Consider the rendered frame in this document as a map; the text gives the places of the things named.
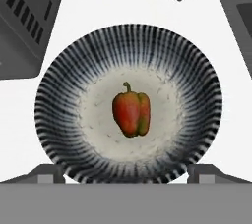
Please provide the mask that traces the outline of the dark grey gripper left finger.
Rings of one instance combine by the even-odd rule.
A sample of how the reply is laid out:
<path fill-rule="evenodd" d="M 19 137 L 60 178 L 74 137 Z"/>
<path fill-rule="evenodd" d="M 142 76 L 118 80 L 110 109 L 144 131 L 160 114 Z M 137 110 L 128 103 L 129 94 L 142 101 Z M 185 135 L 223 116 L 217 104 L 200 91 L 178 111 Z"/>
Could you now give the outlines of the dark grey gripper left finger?
<path fill-rule="evenodd" d="M 65 178 L 63 168 L 60 165 L 40 164 L 28 174 L 8 179 L 2 183 L 64 184 Z"/>

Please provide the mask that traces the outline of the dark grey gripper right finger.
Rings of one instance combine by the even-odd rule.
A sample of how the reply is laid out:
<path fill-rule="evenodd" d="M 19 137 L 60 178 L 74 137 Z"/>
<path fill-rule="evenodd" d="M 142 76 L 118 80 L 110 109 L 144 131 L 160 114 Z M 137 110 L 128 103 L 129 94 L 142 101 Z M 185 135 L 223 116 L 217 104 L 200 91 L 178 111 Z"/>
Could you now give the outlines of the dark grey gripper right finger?
<path fill-rule="evenodd" d="M 213 164 L 194 164 L 187 169 L 188 184 L 248 183 L 250 181 L 225 174 Z"/>

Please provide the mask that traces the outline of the black and white striped bowl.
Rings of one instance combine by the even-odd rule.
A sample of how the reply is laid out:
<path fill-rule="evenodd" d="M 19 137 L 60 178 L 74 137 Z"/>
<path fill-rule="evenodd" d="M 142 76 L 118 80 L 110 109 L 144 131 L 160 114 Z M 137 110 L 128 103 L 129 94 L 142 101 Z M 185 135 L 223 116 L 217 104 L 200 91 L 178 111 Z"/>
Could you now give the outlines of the black and white striped bowl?
<path fill-rule="evenodd" d="M 145 93 L 151 125 L 128 138 L 114 120 L 120 93 Z M 117 25 L 85 35 L 45 72 L 34 107 L 40 143 L 80 183 L 168 183 L 197 163 L 221 122 L 222 94 L 208 58 L 164 28 Z"/>

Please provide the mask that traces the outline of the grey sink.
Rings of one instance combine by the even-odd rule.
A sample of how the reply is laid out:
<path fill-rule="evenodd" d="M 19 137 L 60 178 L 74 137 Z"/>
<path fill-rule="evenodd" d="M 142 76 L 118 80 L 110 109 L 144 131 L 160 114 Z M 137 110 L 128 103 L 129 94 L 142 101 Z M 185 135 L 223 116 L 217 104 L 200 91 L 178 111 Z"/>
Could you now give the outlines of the grey sink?
<path fill-rule="evenodd" d="M 252 0 L 220 0 L 252 78 Z"/>

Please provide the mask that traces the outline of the dark grey microwave oven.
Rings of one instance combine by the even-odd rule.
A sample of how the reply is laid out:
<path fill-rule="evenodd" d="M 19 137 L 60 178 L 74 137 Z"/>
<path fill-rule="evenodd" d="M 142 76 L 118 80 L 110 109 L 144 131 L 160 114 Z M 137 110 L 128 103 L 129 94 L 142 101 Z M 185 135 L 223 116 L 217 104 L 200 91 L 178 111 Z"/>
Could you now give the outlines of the dark grey microwave oven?
<path fill-rule="evenodd" d="M 41 69 L 61 0 L 0 0 L 0 80 Z"/>

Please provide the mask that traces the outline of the red bell pepper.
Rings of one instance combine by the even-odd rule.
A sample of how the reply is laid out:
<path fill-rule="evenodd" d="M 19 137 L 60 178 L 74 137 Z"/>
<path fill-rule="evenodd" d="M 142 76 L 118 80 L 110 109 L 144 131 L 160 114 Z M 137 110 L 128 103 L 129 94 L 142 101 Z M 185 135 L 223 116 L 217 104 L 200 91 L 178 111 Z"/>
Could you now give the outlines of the red bell pepper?
<path fill-rule="evenodd" d="M 135 92 L 128 82 L 125 92 L 118 93 L 112 101 L 114 121 L 127 138 L 144 136 L 150 127 L 151 102 L 143 92 Z"/>

